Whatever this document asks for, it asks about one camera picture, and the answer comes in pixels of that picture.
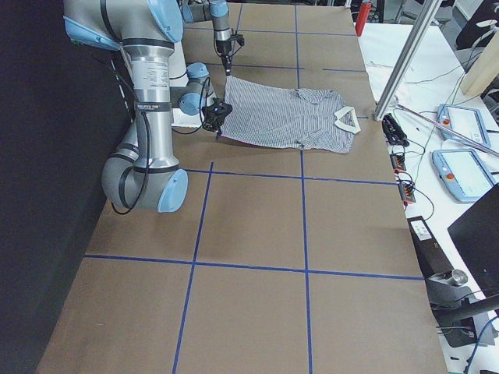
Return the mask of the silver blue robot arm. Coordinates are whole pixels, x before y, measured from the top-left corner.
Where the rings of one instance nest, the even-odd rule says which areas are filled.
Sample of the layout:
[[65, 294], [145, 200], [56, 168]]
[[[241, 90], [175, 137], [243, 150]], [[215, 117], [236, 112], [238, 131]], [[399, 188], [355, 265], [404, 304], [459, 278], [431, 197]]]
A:
[[221, 127], [231, 107], [211, 97], [202, 63], [187, 65], [182, 50], [184, 26], [209, 21], [216, 52], [230, 69], [235, 39], [224, 1], [67, 1], [65, 30], [74, 42], [130, 59], [135, 118], [126, 137], [107, 159], [102, 187], [116, 213], [136, 208], [160, 213], [182, 205], [188, 175], [173, 153], [175, 111], [198, 118], [211, 131]]
[[229, 7], [226, 1], [188, 1], [181, 5], [185, 23], [211, 21], [214, 31], [214, 50], [221, 59], [225, 75], [232, 73], [232, 55], [237, 33], [229, 25]]

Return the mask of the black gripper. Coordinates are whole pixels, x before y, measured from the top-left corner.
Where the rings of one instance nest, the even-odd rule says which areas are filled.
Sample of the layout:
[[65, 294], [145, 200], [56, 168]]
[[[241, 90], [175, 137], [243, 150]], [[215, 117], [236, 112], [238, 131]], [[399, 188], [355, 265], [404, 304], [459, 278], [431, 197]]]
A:
[[215, 40], [215, 48], [221, 58], [225, 75], [230, 76], [232, 74], [232, 40]]
[[202, 129], [215, 132], [215, 139], [219, 140], [222, 135], [221, 127], [225, 122], [227, 113], [221, 111], [208, 111], [203, 115]]

